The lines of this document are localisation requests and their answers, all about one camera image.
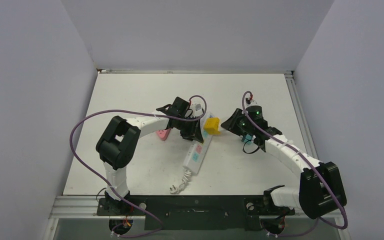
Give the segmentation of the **teal plug adapter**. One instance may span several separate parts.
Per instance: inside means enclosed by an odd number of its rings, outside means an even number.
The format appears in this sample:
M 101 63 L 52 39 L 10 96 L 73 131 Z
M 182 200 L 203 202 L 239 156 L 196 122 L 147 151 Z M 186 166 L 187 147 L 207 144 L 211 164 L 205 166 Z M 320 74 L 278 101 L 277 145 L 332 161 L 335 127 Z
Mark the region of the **teal plug adapter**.
M 243 142 L 244 145 L 250 145 L 253 143 L 254 137 L 252 135 L 245 135 L 241 138 L 241 141 Z

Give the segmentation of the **yellow plug adapter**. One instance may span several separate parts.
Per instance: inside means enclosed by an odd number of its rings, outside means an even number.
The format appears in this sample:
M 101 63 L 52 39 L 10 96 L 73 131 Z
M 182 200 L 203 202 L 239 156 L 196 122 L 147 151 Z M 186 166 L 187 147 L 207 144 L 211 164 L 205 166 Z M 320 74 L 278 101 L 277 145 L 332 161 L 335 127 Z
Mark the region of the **yellow plug adapter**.
M 220 119 L 218 117 L 209 117 L 206 119 L 203 129 L 209 135 L 220 135 L 221 131 L 219 130 Z

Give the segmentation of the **pink triangular plug adapter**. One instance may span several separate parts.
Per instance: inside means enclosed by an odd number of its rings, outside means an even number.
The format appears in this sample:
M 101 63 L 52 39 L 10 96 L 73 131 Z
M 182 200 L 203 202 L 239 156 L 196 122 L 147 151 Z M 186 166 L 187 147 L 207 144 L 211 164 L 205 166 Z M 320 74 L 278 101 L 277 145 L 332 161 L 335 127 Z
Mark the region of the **pink triangular plug adapter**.
M 159 137 L 160 140 L 165 141 L 168 138 L 170 131 L 171 131 L 171 129 L 169 128 L 169 129 L 164 129 L 164 130 L 158 130 L 155 133 Z

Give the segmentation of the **white power strip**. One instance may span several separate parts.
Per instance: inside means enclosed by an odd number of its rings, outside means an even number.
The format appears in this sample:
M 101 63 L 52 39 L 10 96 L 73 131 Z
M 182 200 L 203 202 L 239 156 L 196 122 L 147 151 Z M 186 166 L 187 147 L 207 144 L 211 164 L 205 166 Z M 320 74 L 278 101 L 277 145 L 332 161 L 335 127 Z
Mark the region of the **white power strip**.
M 191 172 L 192 175 L 197 175 L 205 158 L 206 152 L 212 140 L 212 135 L 204 130 L 204 125 L 208 118 L 212 118 L 214 115 L 211 112 L 207 112 L 205 116 L 200 120 L 200 133 L 203 138 L 203 143 L 193 140 L 190 148 L 188 149 L 183 161 L 183 167 Z

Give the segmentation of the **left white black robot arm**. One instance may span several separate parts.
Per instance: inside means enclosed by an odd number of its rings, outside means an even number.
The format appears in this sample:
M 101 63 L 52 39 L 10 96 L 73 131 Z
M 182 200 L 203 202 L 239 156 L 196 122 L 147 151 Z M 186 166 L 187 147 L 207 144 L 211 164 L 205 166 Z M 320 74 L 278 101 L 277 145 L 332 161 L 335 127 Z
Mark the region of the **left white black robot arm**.
M 127 165 L 133 159 L 140 138 L 157 131 L 179 130 L 187 141 L 204 142 L 201 119 L 207 113 L 208 105 L 193 104 L 191 100 L 176 97 L 173 103 L 157 108 L 152 113 L 134 112 L 133 118 L 114 116 L 96 144 L 96 151 L 103 161 L 107 189 L 112 198 L 109 208 L 116 215 L 128 211 L 129 194 L 127 186 Z

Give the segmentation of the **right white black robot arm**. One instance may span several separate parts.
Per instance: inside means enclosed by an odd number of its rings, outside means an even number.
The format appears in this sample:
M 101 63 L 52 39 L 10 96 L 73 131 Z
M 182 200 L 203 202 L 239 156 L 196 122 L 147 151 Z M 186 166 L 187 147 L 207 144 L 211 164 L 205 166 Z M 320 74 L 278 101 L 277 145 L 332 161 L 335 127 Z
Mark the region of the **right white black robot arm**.
M 221 127 L 237 136 L 251 136 L 263 152 L 284 164 L 298 179 L 297 187 L 278 185 L 264 191 L 263 209 L 269 214 L 282 207 L 302 210 L 317 219 L 335 210 L 345 212 L 347 198 L 338 167 L 324 163 L 301 149 L 264 119 L 262 107 L 236 109 Z

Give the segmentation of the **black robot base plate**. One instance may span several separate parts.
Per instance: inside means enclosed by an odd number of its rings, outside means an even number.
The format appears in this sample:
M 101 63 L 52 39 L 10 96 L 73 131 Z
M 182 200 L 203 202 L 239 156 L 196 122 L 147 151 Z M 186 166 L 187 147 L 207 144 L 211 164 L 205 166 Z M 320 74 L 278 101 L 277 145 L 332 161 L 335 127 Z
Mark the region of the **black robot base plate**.
M 289 207 L 270 206 L 263 195 L 131 195 L 127 199 L 152 215 L 104 197 L 99 200 L 97 216 L 109 217 L 110 227 L 124 223 L 125 229 L 141 219 L 147 231 L 260 231 L 265 227 L 277 231 L 286 216 L 295 214 Z

